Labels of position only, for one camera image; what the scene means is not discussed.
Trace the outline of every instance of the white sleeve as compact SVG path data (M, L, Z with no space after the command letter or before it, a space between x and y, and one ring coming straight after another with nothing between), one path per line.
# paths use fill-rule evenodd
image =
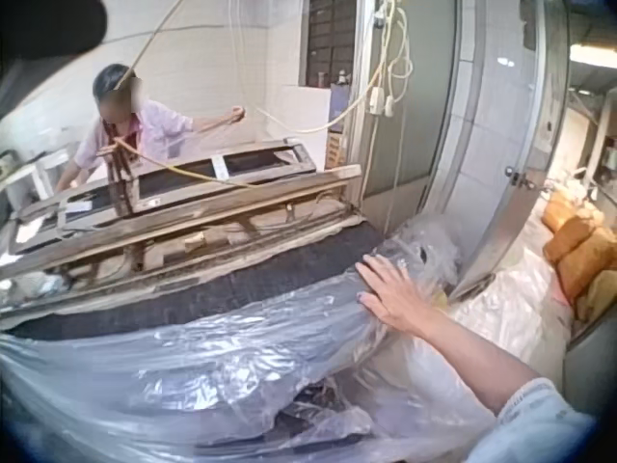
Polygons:
M180 113L159 102L151 101L150 104L156 107L157 121L168 137L174 137L193 130L192 118L182 116Z
M102 148L100 144L100 121L97 121L88 131L86 137L79 144L73 160L81 169L91 169L97 164L96 154Z
M546 378L525 384L506 403L493 431L468 463L560 462L583 443L594 420L576 412Z

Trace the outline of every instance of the person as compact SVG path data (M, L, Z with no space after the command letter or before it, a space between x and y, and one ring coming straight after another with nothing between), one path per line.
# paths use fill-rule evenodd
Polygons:
M135 72L120 64L109 65L94 79L93 94L100 117L68 162L56 185L57 193L68 189L78 177L85 181L102 162L98 152L111 145L115 137L121 136L148 157L164 161L170 140L186 132L203 132L238 123L245 116L243 108L234 107L221 118L194 120L152 100L145 100L136 108L132 94L136 81Z
M516 357L426 303L404 268L381 256L356 266L372 292L360 302L401 333L435 347L497 418L468 463L556 462L577 450L594 421L576 412L552 383Z

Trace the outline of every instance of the dark hair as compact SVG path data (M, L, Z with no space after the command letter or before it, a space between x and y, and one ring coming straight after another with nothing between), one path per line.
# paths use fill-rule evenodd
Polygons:
M96 101L100 101L108 92L115 90L116 86L128 70L128 66L119 64L109 65L107 68L102 70L94 79L93 83L93 95L94 98L96 98ZM130 71L126 78L127 83L130 77L136 77L135 71Z

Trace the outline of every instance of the pink shirt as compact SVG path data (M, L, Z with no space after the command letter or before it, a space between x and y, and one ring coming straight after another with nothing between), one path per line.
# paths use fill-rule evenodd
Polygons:
M193 119L171 110L157 101L146 100L137 116L137 149L145 155L164 161L169 157L167 145L182 133L193 130ZM103 123L99 118L81 142L75 163L82 169L91 169L100 164L98 151L110 144Z

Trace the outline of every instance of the dark gray cloth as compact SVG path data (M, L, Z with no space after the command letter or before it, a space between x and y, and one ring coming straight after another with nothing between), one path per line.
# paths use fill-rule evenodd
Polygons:
M369 224L362 223L203 285L108 311L48 315L22 323L9 333L34 340L75 340L184 324L228 313L338 275L382 239Z

